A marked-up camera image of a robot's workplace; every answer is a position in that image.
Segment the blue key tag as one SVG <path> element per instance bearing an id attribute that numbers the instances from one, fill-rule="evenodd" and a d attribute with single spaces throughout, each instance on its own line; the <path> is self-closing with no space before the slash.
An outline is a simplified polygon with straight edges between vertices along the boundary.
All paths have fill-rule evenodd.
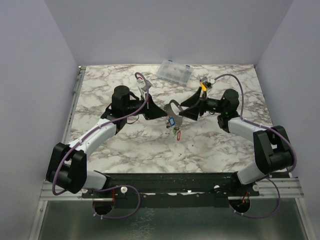
<path id="1" fill-rule="evenodd" d="M 168 122 L 169 122 L 170 126 L 172 126 L 172 127 L 176 124 L 176 122 L 175 122 L 175 120 L 174 120 L 173 117 L 170 117 L 170 118 L 168 119 Z"/>

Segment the green key tag with key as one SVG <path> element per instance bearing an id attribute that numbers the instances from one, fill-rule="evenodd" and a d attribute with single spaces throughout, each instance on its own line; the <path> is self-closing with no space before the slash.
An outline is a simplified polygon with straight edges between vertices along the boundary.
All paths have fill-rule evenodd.
<path id="1" fill-rule="evenodd" d="M 174 126 L 172 129 L 173 135 L 175 136 L 180 131 L 180 128 L 178 126 Z"/>

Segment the red key tag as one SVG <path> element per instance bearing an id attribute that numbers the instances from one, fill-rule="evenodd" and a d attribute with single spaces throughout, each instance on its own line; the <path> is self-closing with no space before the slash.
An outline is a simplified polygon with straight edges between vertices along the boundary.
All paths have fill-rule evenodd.
<path id="1" fill-rule="evenodd" d="M 179 130 L 176 134 L 176 140 L 180 141 L 180 139 L 181 139 L 181 131 Z"/>

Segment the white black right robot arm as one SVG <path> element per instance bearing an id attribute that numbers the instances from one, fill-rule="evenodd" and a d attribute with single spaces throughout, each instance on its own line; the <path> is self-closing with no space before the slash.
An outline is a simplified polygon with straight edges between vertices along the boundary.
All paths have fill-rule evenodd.
<path id="1" fill-rule="evenodd" d="M 253 143 L 254 162 L 235 172 L 229 184 L 230 191 L 236 196 L 246 192 L 248 184 L 294 165 L 294 155 L 285 129 L 282 126 L 265 128 L 249 123 L 238 114 L 239 104 L 239 94 L 234 89 L 227 89 L 221 99 L 214 99 L 207 97 L 199 87 L 194 95 L 181 103 L 186 109 L 179 112 L 181 117 L 194 121 L 205 112 L 218 113 L 217 122 L 222 130 Z"/>

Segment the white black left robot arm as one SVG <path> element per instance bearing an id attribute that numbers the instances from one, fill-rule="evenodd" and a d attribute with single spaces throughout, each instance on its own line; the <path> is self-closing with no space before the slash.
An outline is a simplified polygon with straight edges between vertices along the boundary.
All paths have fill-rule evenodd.
<path id="1" fill-rule="evenodd" d="M 99 121 L 84 135 L 68 144 L 54 146 L 46 173 L 46 180 L 59 186 L 64 192 L 77 193 L 81 189 L 93 189 L 97 196 L 106 197 L 111 190 L 104 173 L 88 170 L 91 154 L 106 140 L 112 138 L 131 116 L 143 115 L 146 120 L 167 116 L 157 106 L 150 94 L 135 96 L 125 85 L 117 86 Z"/>

